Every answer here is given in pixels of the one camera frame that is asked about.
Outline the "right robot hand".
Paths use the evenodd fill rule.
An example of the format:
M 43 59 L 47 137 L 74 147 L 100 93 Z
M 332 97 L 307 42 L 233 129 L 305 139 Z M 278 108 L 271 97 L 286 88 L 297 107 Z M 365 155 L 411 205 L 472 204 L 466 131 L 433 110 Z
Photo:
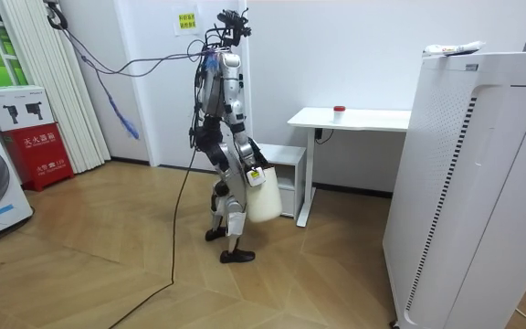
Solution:
M 269 168 L 267 160 L 257 160 L 254 164 L 244 166 L 247 182 L 250 186 L 260 186 L 267 180 L 266 170 Z

